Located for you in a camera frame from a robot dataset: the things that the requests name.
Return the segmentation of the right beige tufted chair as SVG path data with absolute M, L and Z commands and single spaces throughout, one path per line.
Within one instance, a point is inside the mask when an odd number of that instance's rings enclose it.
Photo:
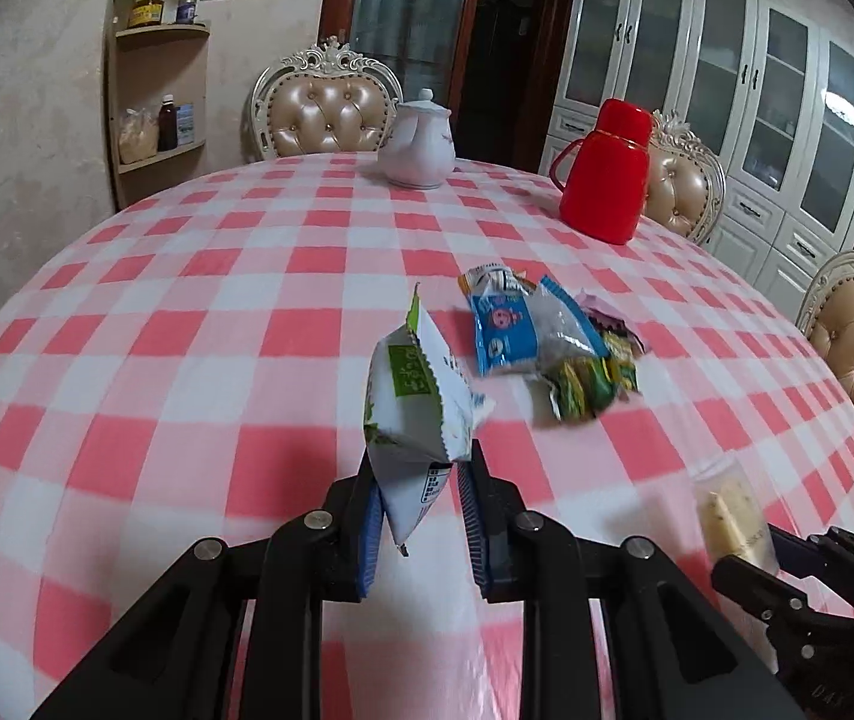
M 643 215 L 705 245 L 720 221 L 726 174 L 718 156 L 676 112 L 653 112 Z

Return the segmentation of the far beige tufted chair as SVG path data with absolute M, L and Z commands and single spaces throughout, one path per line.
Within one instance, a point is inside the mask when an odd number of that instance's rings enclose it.
M 244 156 L 374 151 L 402 101 L 401 82 L 385 62 L 324 37 L 259 73 L 241 121 Z

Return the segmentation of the small blue snack packet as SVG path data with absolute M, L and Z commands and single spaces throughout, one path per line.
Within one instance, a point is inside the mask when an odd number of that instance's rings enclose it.
M 479 376 L 539 372 L 564 359 L 609 358 L 601 333 L 552 278 L 532 289 L 484 286 L 468 294 Z

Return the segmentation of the silver orange snack packet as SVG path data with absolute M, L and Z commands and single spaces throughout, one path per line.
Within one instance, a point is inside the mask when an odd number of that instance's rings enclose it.
M 528 280 L 525 273 L 511 270 L 503 263 L 477 265 L 458 277 L 461 293 L 469 296 L 531 296 L 537 284 Z

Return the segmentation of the yellow jar on shelf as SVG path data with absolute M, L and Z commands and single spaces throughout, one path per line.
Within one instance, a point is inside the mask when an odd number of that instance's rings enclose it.
M 127 27 L 139 29 L 159 25 L 163 21 L 163 10 L 164 0 L 134 0 L 127 18 Z

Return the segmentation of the red white checkered tablecloth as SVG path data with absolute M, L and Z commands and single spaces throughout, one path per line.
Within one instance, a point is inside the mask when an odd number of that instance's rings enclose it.
M 194 541 L 264 538 L 355 472 L 371 351 L 412 301 L 471 367 L 475 265 L 594 294 L 648 346 L 639 393 L 580 426 L 520 376 L 479 382 L 490 470 L 531 509 L 703 582 L 692 479 L 733 457 L 770 522 L 854 532 L 854 408 L 795 324 L 673 232 L 612 247 L 557 200 L 506 167 L 413 192 L 313 154 L 170 188 L 47 262 L 0 310 L 0 718 Z

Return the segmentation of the pink snack packet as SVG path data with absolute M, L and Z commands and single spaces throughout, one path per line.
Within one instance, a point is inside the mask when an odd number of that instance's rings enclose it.
M 599 332 L 616 333 L 630 343 L 633 355 L 643 356 L 646 353 L 646 343 L 632 320 L 628 320 L 615 305 L 610 304 L 596 294 L 580 291 L 575 298 L 580 309 L 594 323 Z

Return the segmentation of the white glass-door cabinet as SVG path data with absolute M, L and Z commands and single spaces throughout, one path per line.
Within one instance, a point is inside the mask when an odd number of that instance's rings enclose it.
M 845 0 L 571 0 L 541 171 L 606 99 L 673 115 L 723 166 L 708 250 L 782 314 L 854 249 L 854 13 Z

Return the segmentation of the dark wooden glass door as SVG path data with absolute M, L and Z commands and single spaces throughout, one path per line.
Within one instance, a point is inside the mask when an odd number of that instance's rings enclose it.
M 322 0 L 319 34 L 451 110 L 461 158 L 539 169 L 573 0 Z

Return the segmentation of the white green milk packet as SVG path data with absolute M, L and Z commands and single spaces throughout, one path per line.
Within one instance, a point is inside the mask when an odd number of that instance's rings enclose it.
M 410 535 L 468 461 L 495 401 L 472 388 L 417 294 L 404 322 L 376 343 L 368 367 L 363 434 L 392 541 Z

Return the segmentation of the wooden corner shelf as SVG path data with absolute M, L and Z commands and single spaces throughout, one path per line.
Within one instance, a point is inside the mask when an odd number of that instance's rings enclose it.
M 106 137 L 114 205 L 121 210 L 175 187 L 207 171 L 207 54 L 210 29 L 192 25 L 118 29 L 107 38 Z M 127 109 L 158 110 L 171 93 L 176 107 L 194 104 L 196 141 L 171 151 L 160 151 L 136 164 L 119 161 L 121 115 Z

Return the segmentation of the dark bottle on shelf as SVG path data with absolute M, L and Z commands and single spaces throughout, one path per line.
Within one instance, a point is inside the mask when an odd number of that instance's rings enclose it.
M 168 93 L 161 98 L 161 106 L 157 114 L 158 142 L 160 151 L 171 151 L 178 148 L 178 109 L 175 96 Z

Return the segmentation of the clear biscuit packet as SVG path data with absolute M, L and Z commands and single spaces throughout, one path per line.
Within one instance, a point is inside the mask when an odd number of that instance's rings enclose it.
M 736 556 L 769 574 L 778 572 L 769 523 L 735 454 L 726 454 L 694 476 L 700 530 L 712 564 Z

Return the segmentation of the red thermos jug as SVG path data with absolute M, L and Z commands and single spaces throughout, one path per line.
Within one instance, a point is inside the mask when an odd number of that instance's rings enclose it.
M 588 238 L 627 244 L 645 206 L 651 132 L 648 110 L 607 99 L 593 130 L 550 165 L 549 179 L 562 193 L 560 220 Z

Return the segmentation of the white ceramic teapot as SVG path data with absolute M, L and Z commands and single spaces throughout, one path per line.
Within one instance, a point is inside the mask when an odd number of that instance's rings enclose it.
M 399 187 L 430 190 L 453 174 L 456 164 L 451 110 L 440 106 L 430 88 L 399 104 L 386 142 L 378 149 L 378 169 Z

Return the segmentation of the small blue box on shelf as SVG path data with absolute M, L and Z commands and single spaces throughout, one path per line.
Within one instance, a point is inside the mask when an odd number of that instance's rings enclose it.
M 178 146 L 192 145 L 196 141 L 194 104 L 187 103 L 176 107 L 176 137 Z

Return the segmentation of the bagged food on shelf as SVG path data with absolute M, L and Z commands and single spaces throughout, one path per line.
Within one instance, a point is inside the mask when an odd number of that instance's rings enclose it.
M 119 161 L 136 164 L 158 153 L 158 122 L 155 110 L 127 109 L 121 115 L 118 135 Z

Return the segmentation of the green candy packet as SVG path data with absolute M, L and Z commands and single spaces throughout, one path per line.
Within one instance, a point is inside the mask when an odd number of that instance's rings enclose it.
M 637 361 L 645 354 L 643 343 L 635 333 L 625 328 L 601 328 L 599 335 L 609 351 L 604 366 L 607 378 L 616 387 L 617 394 L 621 397 L 638 394 L 640 387 Z
M 562 422 L 591 421 L 619 395 L 619 385 L 604 359 L 570 358 L 547 369 L 550 403 Z

